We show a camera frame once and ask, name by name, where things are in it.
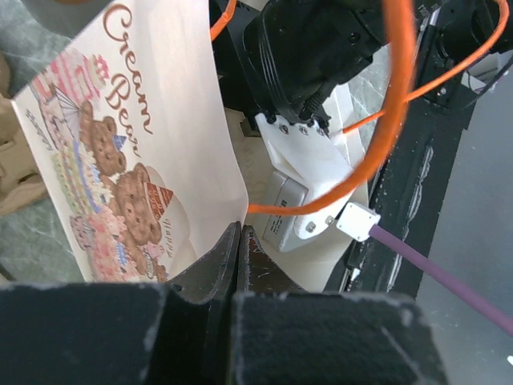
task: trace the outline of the orange cable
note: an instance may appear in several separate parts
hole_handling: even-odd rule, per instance
[[[507,4],[507,0],[494,1],[499,5],[500,17],[499,23],[497,24],[497,27],[495,28],[494,33],[491,35],[491,37],[480,48],[478,48],[478,50],[476,50],[473,54],[464,59],[456,67],[450,69],[448,72],[439,76],[437,79],[431,80],[429,83],[424,84],[422,87],[408,94],[408,96],[405,99],[406,102],[410,102],[413,99],[417,99],[419,96],[425,95],[429,91],[433,91],[440,84],[445,83],[453,76],[456,76],[460,72],[465,71],[468,67],[474,64],[481,56],[485,55],[494,46],[497,40],[499,40],[501,34],[503,34],[504,29],[507,25],[507,20],[510,17],[510,9]],[[385,111],[386,109],[383,108],[381,111],[376,112],[371,116],[367,116],[365,119],[360,120],[359,122],[351,124],[350,126],[344,128],[342,131],[345,134],[352,132],[353,130],[360,128],[364,124],[370,123],[373,120],[382,117],[383,115],[385,115]]]
[[[404,100],[411,91],[410,79],[414,74],[412,63],[415,53],[415,31],[411,0],[385,0],[383,14],[392,51],[390,87],[384,102],[387,113],[380,119],[376,134],[362,162],[346,180],[323,197],[307,205],[301,207],[249,205],[248,213],[284,216],[315,213],[351,193],[358,185],[365,183],[389,155],[406,118],[408,103],[404,103]]]
[[[223,29],[228,25],[230,20],[232,20],[233,15],[235,14],[235,8],[237,5],[237,0],[229,0],[228,5],[226,6],[226,10],[224,10],[223,14],[216,21],[216,23],[210,28],[210,40],[216,40],[217,36],[223,31]]]

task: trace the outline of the white connector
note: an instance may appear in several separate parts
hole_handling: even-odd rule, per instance
[[[380,219],[382,219],[382,216],[368,207],[350,202],[342,210],[337,222],[337,229],[354,240],[363,242],[369,239],[370,229],[377,225]]]

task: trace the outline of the paper bag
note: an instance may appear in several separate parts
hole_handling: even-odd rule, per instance
[[[113,2],[14,107],[88,281],[167,281],[244,220],[207,0]]]

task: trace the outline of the beige fabric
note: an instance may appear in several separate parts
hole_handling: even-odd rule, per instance
[[[45,185],[7,97],[10,72],[0,54],[0,215],[44,197]]]

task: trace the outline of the purple cable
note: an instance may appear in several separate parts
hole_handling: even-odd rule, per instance
[[[477,294],[452,274],[447,273],[436,263],[430,261],[417,250],[409,247],[406,243],[377,225],[373,226],[369,231],[369,235],[376,241],[380,241],[383,245],[390,247],[393,251],[402,255],[420,270],[429,274],[437,282],[460,297],[469,306],[473,307],[495,325],[503,329],[506,333],[513,335],[513,318],[508,317],[501,310],[491,305],[484,297]]]

